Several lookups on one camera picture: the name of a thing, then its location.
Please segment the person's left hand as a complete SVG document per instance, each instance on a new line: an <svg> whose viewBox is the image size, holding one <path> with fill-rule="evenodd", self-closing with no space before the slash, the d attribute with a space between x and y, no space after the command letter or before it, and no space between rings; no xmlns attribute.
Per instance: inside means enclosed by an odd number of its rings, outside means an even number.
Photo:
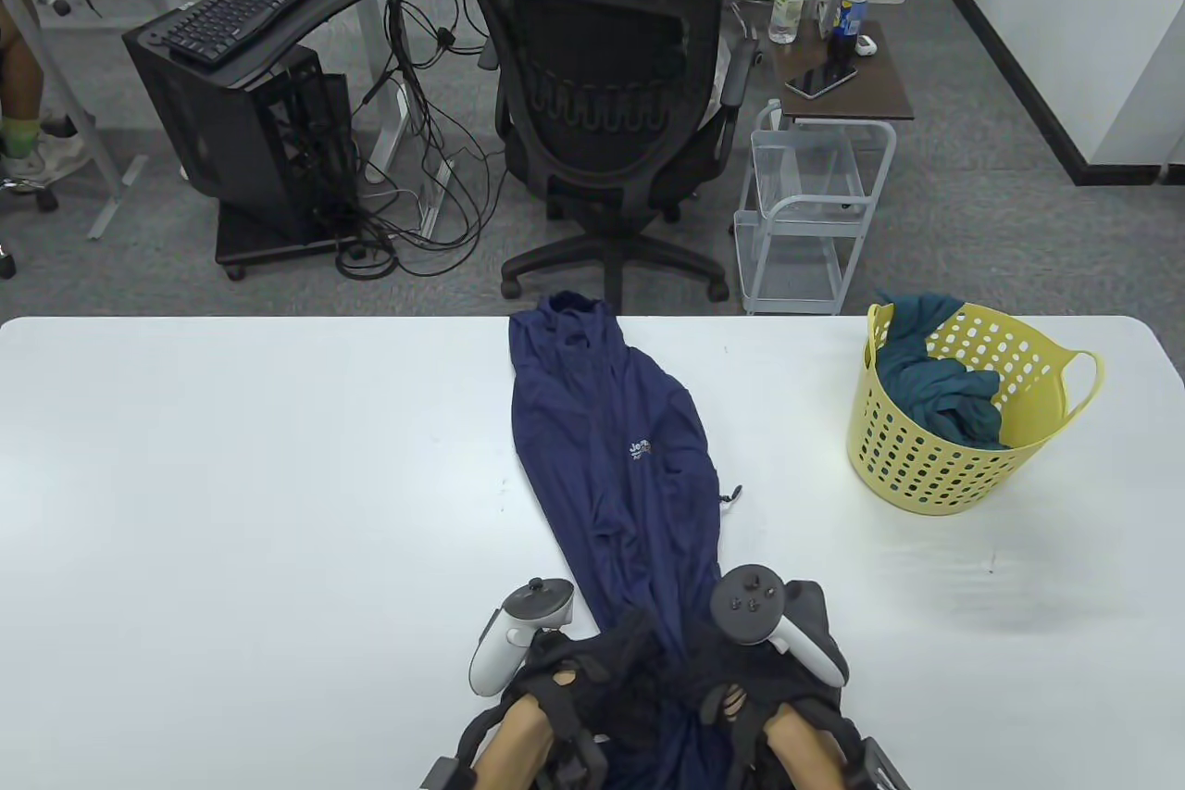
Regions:
<svg viewBox="0 0 1185 790"><path fill-rule="evenodd" d="M533 698L562 741L603 736L630 751L649 751L662 727L662 656L655 627L640 611L584 640L538 630L501 702Z"/></svg>

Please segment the person's right hand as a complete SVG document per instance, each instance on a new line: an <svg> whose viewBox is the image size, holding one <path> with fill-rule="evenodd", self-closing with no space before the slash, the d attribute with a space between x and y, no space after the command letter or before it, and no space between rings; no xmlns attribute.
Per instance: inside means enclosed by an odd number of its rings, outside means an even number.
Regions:
<svg viewBox="0 0 1185 790"><path fill-rule="evenodd" d="M707 611L707 623L687 627L686 664L670 683L703 722L723 720L752 739L787 708L813 728L845 734L850 668L820 583L743 565L717 583Z"/></svg>

